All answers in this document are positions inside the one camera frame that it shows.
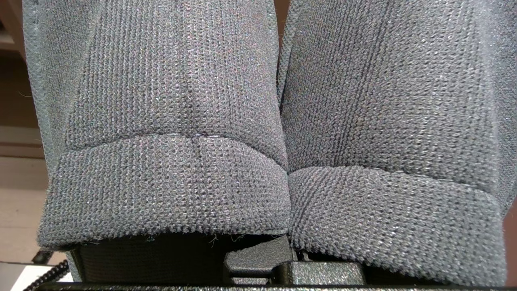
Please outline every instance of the black plastic part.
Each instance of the black plastic part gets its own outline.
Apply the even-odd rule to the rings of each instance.
[[[224,284],[229,236],[135,236],[78,246],[73,252],[83,282],[118,284]]]
[[[415,286],[130,286],[88,283],[46,283],[37,291],[515,291],[513,287],[415,287]]]
[[[50,261],[50,258],[53,254],[54,252],[52,251],[39,250],[31,261],[35,264],[46,265]]]
[[[364,285],[361,265],[346,262],[290,261],[273,269],[272,284]]]
[[[278,264],[293,260],[287,236],[228,252],[224,264],[231,277],[268,278]]]
[[[57,266],[54,266],[52,269],[48,270],[41,277],[36,279],[31,285],[29,285],[27,288],[23,289],[23,291],[33,291],[41,284],[57,281],[57,280],[63,278],[63,276],[66,275],[66,273],[68,273],[69,271],[70,271],[70,269],[68,268],[68,261],[64,260],[61,263],[59,263]]]
[[[266,285],[267,278],[230,278],[231,285]]]
[[[433,280],[404,276],[378,267],[363,266],[362,270],[366,282],[373,285],[448,285]]]

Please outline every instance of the seam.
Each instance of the seam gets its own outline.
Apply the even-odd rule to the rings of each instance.
[[[141,134],[141,135],[134,135],[134,136],[131,136],[131,137],[118,138],[118,139],[115,139],[115,140],[110,140],[110,141],[102,142],[102,143],[99,143],[99,144],[85,145],[83,147],[67,149],[65,152],[66,153],[73,153],[73,152],[78,152],[78,151],[82,151],[82,150],[91,150],[91,149],[95,149],[95,148],[98,148],[98,147],[101,147],[101,146],[105,146],[105,145],[108,145],[108,144],[116,143],[116,142],[119,142],[119,141],[130,140],[130,139],[133,139],[133,138],[145,138],[145,137],[151,137],[151,136],[172,136],[172,137],[180,137],[180,138],[185,138],[185,139],[195,139],[195,138],[202,138],[202,137],[205,137],[205,138],[228,139],[228,140],[231,140],[231,141],[234,141],[234,142],[238,142],[238,143],[244,144],[245,146],[251,148],[255,152],[257,152],[257,153],[265,156],[266,158],[272,160],[277,166],[279,166],[280,168],[282,168],[282,170],[284,172],[286,172],[284,167],[282,167],[280,165],[280,163],[276,159],[274,159],[274,158],[264,154],[263,152],[261,152],[260,150],[256,149],[255,147],[252,147],[251,145],[247,144],[246,142],[243,142],[243,141],[240,141],[240,140],[236,140],[236,139],[234,139],[232,137],[227,137],[227,136],[223,136],[223,135],[210,135],[210,134],[206,134],[206,133],[195,133],[195,134],[192,134],[192,135],[189,135],[189,136],[184,135],[184,134],[180,134],[180,133]]]
[[[283,95],[287,83],[287,75],[291,64],[291,55],[293,52],[293,41],[297,37],[299,19],[304,13],[304,5],[300,3],[302,0],[292,0],[287,10],[287,16],[284,24],[284,35],[282,36],[282,47],[279,49],[278,66],[277,66],[277,101],[278,106],[283,103]]]
[[[320,177],[319,179],[314,179],[313,181],[321,182],[321,181],[327,180],[328,175],[329,175],[328,172],[323,173],[322,177]],[[299,229],[306,225],[305,223],[303,223],[304,221],[306,222],[307,220],[310,219],[310,214],[306,215],[306,212],[309,207],[309,204],[311,204],[312,199],[314,199],[314,197],[316,196],[316,192],[317,191],[312,191],[312,193],[309,195],[309,197],[307,199],[302,200],[302,207],[301,207],[301,210],[299,211],[299,213],[292,212],[293,220],[296,220],[296,224],[294,224],[294,225],[296,225],[296,227]]]
[[[90,67],[92,62],[92,56],[93,56],[93,49],[95,46],[95,39],[96,36],[99,35],[99,30],[101,26],[101,21],[103,19],[103,13],[105,11],[105,2],[99,2],[97,5],[92,9],[92,13],[94,15],[90,18],[92,20],[91,26],[88,28],[88,34],[86,35],[86,43],[84,47],[82,48],[82,56],[80,57],[81,63],[77,68],[75,69],[76,76],[74,77],[74,82],[77,82],[77,86],[75,88],[70,88],[71,91],[73,90],[73,98],[70,100],[70,103],[65,106],[64,109],[64,118],[63,120],[66,120],[66,124],[70,124],[72,122],[72,117],[74,116],[73,112],[76,110],[74,105],[81,101],[81,97],[83,96],[84,91],[84,84],[87,82],[90,82],[90,78],[88,77],[88,74],[91,72]],[[54,165],[54,168],[57,168],[57,164],[59,163],[59,157],[62,155],[62,153],[66,153],[68,142],[70,141],[70,133],[71,129],[69,127],[65,127],[61,129],[60,134],[64,134],[62,143],[61,143],[61,149],[60,153],[56,154],[54,151],[54,160],[56,165]]]
[[[359,80],[359,83],[357,84],[357,97],[352,99],[351,104],[347,105],[348,108],[351,108],[351,118],[347,118],[344,123],[345,130],[338,136],[338,146],[337,146],[337,152],[341,153],[344,150],[345,144],[348,144],[349,141],[349,135],[350,131],[353,127],[354,119],[357,117],[357,111],[358,111],[358,105],[364,103],[364,100],[367,99],[369,96],[368,93],[371,91],[371,80],[373,74],[375,72],[370,72],[370,68],[373,67],[374,71],[377,69],[377,58],[379,57],[379,53],[381,51],[383,42],[386,37],[386,23],[388,20],[388,17],[391,16],[393,11],[393,5],[392,1],[386,1],[386,7],[383,9],[383,14],[381,15],[381,21],[378,24],[378,28],[376,29],[376,35],[374,38],[374,43],[372,43],[368,47],[367,51],[367,58],[368,60],[363,64],[361,69],[362,77]],[[342,160],[342,157],[336,156],[334,157],[333,164],[337,165],[339,161]]]
[[[432,176],[428,176],[428,175],[424,175],[424,174],[409,173],[409,172],[405,172],[405,171],[388,171],[388,170],[383,169],[383,168],[367,167],[367,166],[363,166],[363,165],[348,165],[348,166],[343,165],[343,166],[338,166],[338,167],[332,167],[332,166],[317,167],[317,166],[312,166],[312,167],[298,169],[298,170],[296,170],[294,172],[289,173],[288,175],[290,176],[290,175],[292,175],[292,174],[294,174],[294,173],[296,173],[298,171],[309,169],[309,168],[332,168],[332,169],[337,169],[337,168],[350,168],[350,167],[362,167],[364,169],[381,170],[381,171],[383,171],[385,173],[399,173],[399,174],[406,174],[408,176],[415,177],[415,178],[428,178],[428,179],[433,179],[433,180],[440,181],[440,182],[452,182],[452,183],[457,184],[457,185],[461,185],[461,186],[464,186],[464,187],[469,187],[469,188],[472,188],[474,190],[481,191],[481,192],[489,195],[490,197],[493,197],[492,194],[488,193],[487,191],[485,191],[483,189],[480,189],[479,186],[477,186],[477,185],[461,183],[461,182],[455,181],[453,179],[443,179],[443,178],[432,177]]]

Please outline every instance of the fabric fold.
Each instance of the fabric fold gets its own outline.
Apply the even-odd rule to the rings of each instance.
[[[272,0],[23,5],[50,175],[40,245],[286,233]]]
[[[298,249],[440,282],[506,279],[498,203],[469,185],[343,166],[298,170],[289,187]]]

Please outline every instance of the knit texture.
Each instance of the knit texture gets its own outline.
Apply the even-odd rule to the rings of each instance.
[[[285,233],[274,19],[271,1],[26,0],[40,245]]]
[[[287,76],[287,69],[289,68],[293,39],[296,35],[296,28],[298,27],[296,22],[298,21],[298,17],[302,13],[302,10],[307,7],[309,6],[303,5],[302,0],[291,0],[289,4],[287,19],[285,20],[284,35],[282,36],[282,49],[280,51],[277,69],[277,94],[279,105],[281,105],[282,95],[285,90],[285,78]]]
[[[510,73],[495,79],[515,68],[515,6],[298,5],[282,103],[294,247],[503,285],[517,107]],[[503,58],[491,34],[503,35]]]

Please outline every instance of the stitching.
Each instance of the stitching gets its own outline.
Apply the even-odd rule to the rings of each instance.
[[[205,137],[205,138],[224,138],[224,139],[228,139],[228,140],[231,140],[231,141],[234,141],[234,142],[238,142],[238,143],[242,143],[244,144],[245,146],[253,149],[254,151],[256,151],[257,153],[265,156],[266,158],[272,160],[275,164],[277,164],[280,168],[282,168],[282,170],[284,170],[284,167],[282,167],[280,165],[280,163],[264,154],[263,152],[261,152],[260,150],[256,149],[255,147],[252,147],[251,145],[247,144],[246,142],[243,142],[243,141],[240,141],[240,140],[236,140],[234,138],[231,138],[231,137],[227,137],[227,136],[222,136],[222,135],[210,135],[210,134],[207,134],[207,133],[194,133],[192,135],[184,135],[184,134],[180,134],[180,133],[166,133],[166,134],[157,134],[157,133],[152,133],[152,134],[141,134],[141,135],[134,135],[134,136],[130,136],[130,137],[121,137],[121,138],[117,138],[117,139],[114,139],[114,140],[110,140],[110,141],[106,141],[106,142],[101,142],[99,144],[92,144],[92,145],[84,145],[82,147],[76,147],[76,148],[72,148],[72,149],[67,149],[65,152],[66,153],[71,153],[71,152],[78,152],[78,151],[82,151],[82,150],[91,150],[91,149],[95,149],[97,147],[101,147],[101,146],[105,146],[107,144],[110,144],[110,143],[116,143],[116,142],[119,142],[119,141],[124,141],[124,140],[129,140],[129,139],[133,139],[133,138],[145,138],[145,137],[151,137],[151,136],[172,136],[172,137],[180,137],[180,138],[185,138],[185,139],[194,139],[194,138],[201,138],[201,137]]]
[[[367,12],[370,11],[370,7],[364,8]],[[367,99],[369,96],[368,93],[370,91],[370,84],[372,83],[372,76],[373,73],[370,73],[370,68],[373,67],[374,71],[377,66],[377,63],[379,60],[377,58],[379,57],[379,53],[381,51],[383,42],[386,37],[386,24],[388,17],[391,16],[393,12],[393,5],[391,1],[386,2],[386,7],[382,11],[381,21],[379,22],[378,28],[376,29],[376,35],[375,35],[375,41],[368,47],[367,57],[368,60],[363,64],[361,69],[362,77],[359,80],[359,83],[357,84],[356,90],[357,90],[357,98],[353,98],[351,104],[347,104],[347,107],[351,108],[351,116],[352,118],[347,118],[342,125],[344,125],[345,130],[338,135],[338,143],[337,143],[337,152],[341,153],[344,150],[345,144],[348,144],[348,141],[350,140],[350,129],[354,127],[354,123],[356,122],[356,117],[358,111],[358,108],[360,107],[360,104],[364,102],[365,99]],[[342,161],[341,156],[335,156],[333,159],[333,165],[338,165],[339,161]]]
[[[287,75],[289,72],[289,66],[291,64],[291,54],[293,52],[293,41],[296,39],[298,34],[298,21],[305,12],[305,6],[300,3],[302,0],[292,0],[289,4],[287,11],[287,18],[284,25],[284,35],[282,36],[282,47],[280,48],[277,66],[277,101],[279,107],[283,102],[283,95],[285,93]]]
[[[317,179],[313,179],[312,182],[313,183],[314,182],[321,183],[321,181],[327,180],[328,175],[329,175],[328,172],[326,172],[326,173],[324,172],[322,177],[318,177]],[[302,200],[302,207],[301,207],[301,210],[298,213],[296,211],[294,211],[292,219],[296,220],[297,223],[293,224],[293,229],[294,229],[294,227],[296,227],[298,229],[302,229],[305,225],[307,225],[307,223],[303,223],[303,222],[306,222],[307,220],[310,219],[310,214],[306,215],[306,212],[307,212],[307,209],[309,207],[309,204],[311,204],[312,199],[314,199],[314,197],[316,196],[316,192],[317,191],[312,191],[312,193],[310,193],[308,199],[303,199]]]
[[[437,177],[427,176],[427,175],[424,175],[424,174],[415,174],[415,173],[409,173],[409,172],[400,171],[400,170],[388,171],[388,170],[383,169],[383,168],[377,168],[377,167],[371,167],[371,166],[363,166],[363,165],[343,165],[343,166],[337,166],[337,167],[331,167],[331,166],[315,167],[315,166],[313,166],[313,167],[307,167],[307,168],[298,169],[298,170],[296,170],[294,172],[289,173],[289,175],[292,175],[292,174],[296,173],[297,171],[301,171],[301,170],[308,169],[308,168],[333,168],[333,169],[335,169],[335,168],[350,168],[350,167],[362,167],[362,168],[365,168],[365,169],[381,170],[381,171],[386,172],[386,173],[399,173],[399,174],[406,174],[408,176],[416,177],[416,178],[428,178],[428,179],[433,179],[433,180],[441,181],[441,182],[452,182],[452,183],[457,184],[457,185],[461,185],[461,186],[472,188],[474,190],[482,191],[483,193],[486,193],[487,195],[492,196],[487,191],[485,191],[483,189],[480,189],[479,186],[477,186],[477,185],[461,183],[461,182],[455,181],[453,179],[437,178]]]

